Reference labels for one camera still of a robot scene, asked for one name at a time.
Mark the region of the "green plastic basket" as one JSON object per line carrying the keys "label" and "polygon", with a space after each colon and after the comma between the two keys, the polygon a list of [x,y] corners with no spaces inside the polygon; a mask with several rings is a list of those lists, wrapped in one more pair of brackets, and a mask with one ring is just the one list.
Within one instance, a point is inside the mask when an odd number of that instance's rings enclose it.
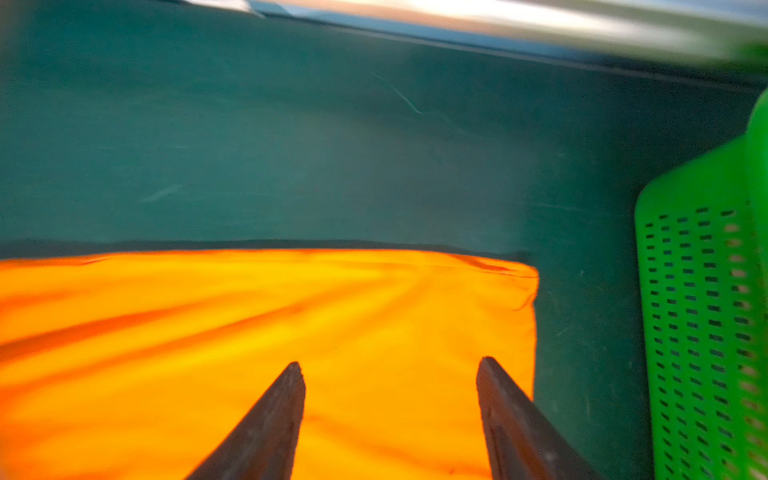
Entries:
{"label": "green plastic basket", "polygon": [[767,475],[767,100],[635,207],[655,475]]}

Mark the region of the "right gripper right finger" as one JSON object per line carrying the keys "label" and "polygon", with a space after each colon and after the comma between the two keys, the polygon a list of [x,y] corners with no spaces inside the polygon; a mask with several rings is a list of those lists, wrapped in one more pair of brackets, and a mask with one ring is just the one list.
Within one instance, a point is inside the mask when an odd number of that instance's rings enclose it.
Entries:
{"label": "right gripper right finger", "polygon": [[479,363],[476,388],[494,479],[598,479],[492,357]]}

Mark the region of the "orange t shirt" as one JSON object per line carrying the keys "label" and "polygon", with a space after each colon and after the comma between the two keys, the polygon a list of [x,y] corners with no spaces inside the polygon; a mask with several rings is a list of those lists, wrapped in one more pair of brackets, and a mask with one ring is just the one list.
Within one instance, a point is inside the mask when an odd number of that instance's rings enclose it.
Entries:
{"label": "orange t shirt", "polygon": [[535,268],[395,250],[1,265],[1,475],[181,479],[291,362],[297,479],[486,479],[475,387],[535,377]]}

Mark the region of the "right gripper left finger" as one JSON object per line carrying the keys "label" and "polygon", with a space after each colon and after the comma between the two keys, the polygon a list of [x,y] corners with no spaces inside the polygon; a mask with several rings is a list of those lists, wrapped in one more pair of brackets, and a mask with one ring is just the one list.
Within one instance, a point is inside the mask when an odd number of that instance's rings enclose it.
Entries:
{"label": "right gripper left finger", "polygon": [[304,415],[301,366],[289,363],[189,479],[289,479]]}

